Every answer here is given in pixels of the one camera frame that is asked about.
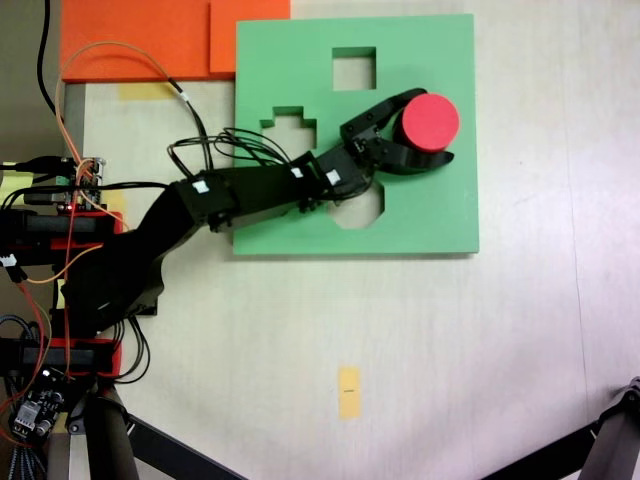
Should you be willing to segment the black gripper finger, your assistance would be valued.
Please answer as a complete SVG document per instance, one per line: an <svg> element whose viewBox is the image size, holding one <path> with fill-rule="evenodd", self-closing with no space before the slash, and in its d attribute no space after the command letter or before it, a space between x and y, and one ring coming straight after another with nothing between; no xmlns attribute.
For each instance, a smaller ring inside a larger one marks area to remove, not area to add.
<svg viewBox="0 0 640 480"><path fill-rule="evenodd" d="M444 167L454 160L448 151L426 152L387 142L381 150L379 169L393 175L417 175Z"/></svg>
<svg viewBox="0 0 640 480"><path fill-rule="evenodd" d="M405 108L411 100L427 93L428 91L423 88L414 88L377 103L349 121L349 133L364 134L369 130L380 131L388 124L389 120Z"/></svg>

